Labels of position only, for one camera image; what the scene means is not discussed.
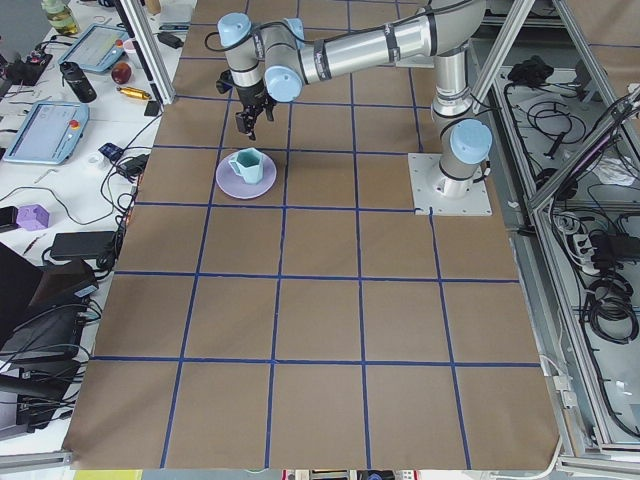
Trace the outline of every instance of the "light blue cup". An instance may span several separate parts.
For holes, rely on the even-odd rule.
[[[245,183],[255,185],[262,180],[264,161],[262,152],[255,148],[245,148],[229,158],[229,165],[234,173],[242,177]]]

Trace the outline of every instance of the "light blue joint cap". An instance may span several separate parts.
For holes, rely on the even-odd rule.
[[[278,102],[292,102],[302,91],[300,76],[283,65],[273,65],[264,72],[267,90]]]
[[[492,141],[491,130],[482,122],[467,119],[453,127],[450,143],[451,150],[461,162],[477,165],[489,155]]]
[[[227,13],[218,20],[220,43],[225,48],[244,40],[250,30],[251,20],[244,13]]]
[[[304,26],[302,25],[302,20],[299,18],[285,18],[285,22],[289,25],[289,28],[295,33],[299,38],[304,39]],[[298,50],[304,47],[304,43],[300,40],[296,40],[296,44],[298,46]]]

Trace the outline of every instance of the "purple block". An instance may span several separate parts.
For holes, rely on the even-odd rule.
[[[16,223],[30,232],[42,230],[49,226],[49,212],[42,205],[25,205],[18,208]]]

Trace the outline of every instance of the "purple plate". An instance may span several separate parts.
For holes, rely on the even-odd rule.
[[[225,157],[220,162],[216,170],[216,183],[224,193],[233,198],[239,198],[241,200],[248,200],[250,198],[256,198],[265,194],[276,181],[276,164],[269,158],[268,155],[262,154],[264,167],[262,173],[262,180],[255,185],[245,183],[240,175],[236,175],[231,165],[229,165],[229,159],[235,154],[231,154]]]

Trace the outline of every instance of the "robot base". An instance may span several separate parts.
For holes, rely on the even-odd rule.
[[[416,215],[429,215],[430,209],[433,209],[434,215],[490,216],[491,204],[484,181],[470,184],[467,194],[457,199],[447,198],[434,188],[428,174],[440,161],[440,156],[439,153],[409,154],[409,173]],[[480,178],[481,175],[482,172],[478,168],[473,178]]]

